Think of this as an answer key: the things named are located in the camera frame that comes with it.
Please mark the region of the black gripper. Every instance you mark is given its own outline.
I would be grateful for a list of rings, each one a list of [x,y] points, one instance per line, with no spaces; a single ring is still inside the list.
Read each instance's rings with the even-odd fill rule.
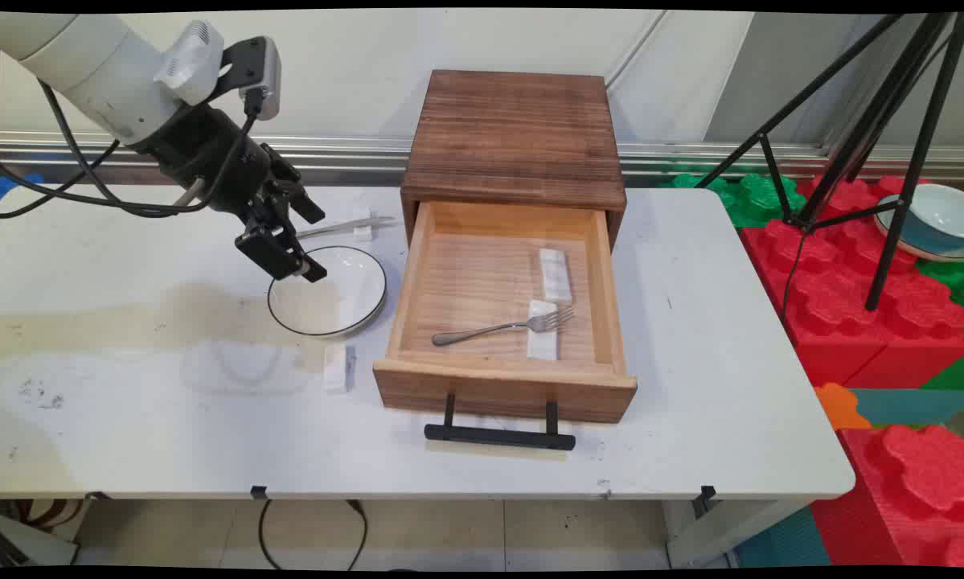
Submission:
[[[188,188],[205,180],[199,200],[214,211],[245,221],[236,248],[271,275],[273,280],[302,277],[317,282],[328,270],[302,248],[290,219],[294,210],[306,223],[323,220],[325,212],[306,194],[301,172],[268,143],[256,144],[224,113],[207,104],[183,104],[162,128],[132,145],[139,154],[151,155],[163,175]],[[271,178],[271,188],[287,201],[248,203]]]

